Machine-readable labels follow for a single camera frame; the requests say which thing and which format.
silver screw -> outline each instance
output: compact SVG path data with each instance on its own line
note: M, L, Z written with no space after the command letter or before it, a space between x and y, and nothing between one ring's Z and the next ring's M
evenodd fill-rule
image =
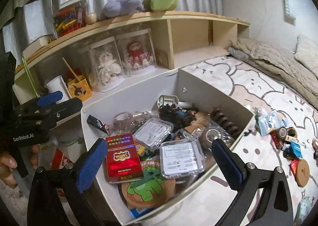
M36 173L42 173L44 171L44 167L38 167Z
M279 172L279 173L283 173L283 169L281 167L277 167L276 170Z
M73 164L72 164L72 163L67 163L67 164L65 165L65 168L66 168L66 169L71 169L71 168L73 168Z
M252 162L249 162L249 163L247 164L247 167L248 167L249 169L254 169L254 168L255 168L255 165L254 165Z

green cartoon dinosaur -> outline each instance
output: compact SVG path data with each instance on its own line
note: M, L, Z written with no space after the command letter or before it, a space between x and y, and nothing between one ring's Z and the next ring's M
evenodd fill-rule
M143 169L145 170L159 170L156 167L153 166L149 166L147 168ZM143 199L144 202L149 202L152 201L154 199L151 191L154 190L157 194L161 194L162 193L162 186L161 184L165 181L166 179L161 175L157 176L156 178L144 183L141 186L137 186L135 188L132 188L131 186L136 182L136 181L132 181L130 182L128 188L127 188L127 193L129 194L138 194L141 196L141 198Z

gold logo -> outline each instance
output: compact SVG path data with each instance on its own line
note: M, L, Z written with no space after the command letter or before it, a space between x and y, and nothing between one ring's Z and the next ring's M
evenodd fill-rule
M120 151L114 153L114 161L124 161L130 158L129 151Z

wooden stick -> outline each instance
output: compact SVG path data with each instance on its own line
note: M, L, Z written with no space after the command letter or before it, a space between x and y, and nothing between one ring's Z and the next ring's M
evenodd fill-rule
M73 69L70 67L70 65L67 63L67 61L65 60L64 57L62 57L64 63L66 64L66 66L69 68L69 70L71 71L71 73L75 76L75 78L78 80L78 82L80 82L79 77L76 75L76 73L73 71Z

white wall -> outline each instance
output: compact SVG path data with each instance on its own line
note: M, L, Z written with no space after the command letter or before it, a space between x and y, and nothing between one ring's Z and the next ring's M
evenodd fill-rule
M224 16L251 23L250 37L280 45L293 52L297 36L304 34L318 43L318 11L311 0L295 0L294 24L284 21L283 0L223 0Z

